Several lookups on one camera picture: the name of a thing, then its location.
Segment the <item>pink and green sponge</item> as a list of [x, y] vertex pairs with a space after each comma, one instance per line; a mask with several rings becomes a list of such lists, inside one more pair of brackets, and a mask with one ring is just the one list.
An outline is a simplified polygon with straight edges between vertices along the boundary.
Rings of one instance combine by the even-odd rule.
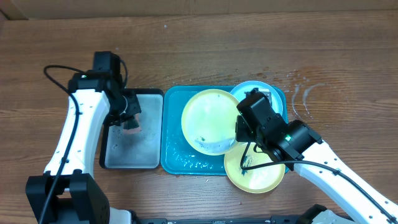
[[139, 122], [139, 113], [135, 114], [133, 118], [123, 123], [124, 134], [136, 134], [142, 131], [142, 127]]

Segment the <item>yellow plate with blue stain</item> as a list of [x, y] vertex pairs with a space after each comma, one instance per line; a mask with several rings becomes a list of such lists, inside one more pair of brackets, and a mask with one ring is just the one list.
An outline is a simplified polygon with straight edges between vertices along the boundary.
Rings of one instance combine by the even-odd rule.
[[238, 103], [232, 94], [219, 89], [203, 90], [191, 97], [181, 118], [182, 133], [189, 145], [208, 156], [232, 150], [238, 144]]

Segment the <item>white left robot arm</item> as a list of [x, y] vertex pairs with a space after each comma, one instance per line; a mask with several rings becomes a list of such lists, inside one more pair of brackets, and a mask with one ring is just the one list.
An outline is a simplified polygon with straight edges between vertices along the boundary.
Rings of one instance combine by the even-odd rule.
[[129, 210], [113, 208], [93, 178], [101, 128], [140, 128], [137, 97], [118, 68], [75, 70], [67, 86], [68, 112], [44, 173], [28, 178], [25, 193], [39, 223], [135, 223]]

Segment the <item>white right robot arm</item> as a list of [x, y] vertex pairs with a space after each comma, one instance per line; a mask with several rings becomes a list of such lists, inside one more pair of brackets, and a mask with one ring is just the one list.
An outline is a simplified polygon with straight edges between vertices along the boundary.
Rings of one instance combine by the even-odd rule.
[[254, 143], [254, 151], [271, 161], [243, 170], [286, 165], [321, 189], [356, 223], [397, 223], [397, 204], [351, 170], [322, 137], [301, 120], [286, 123], [267, 96], [253, 89], [237, 105], [238, 141]]

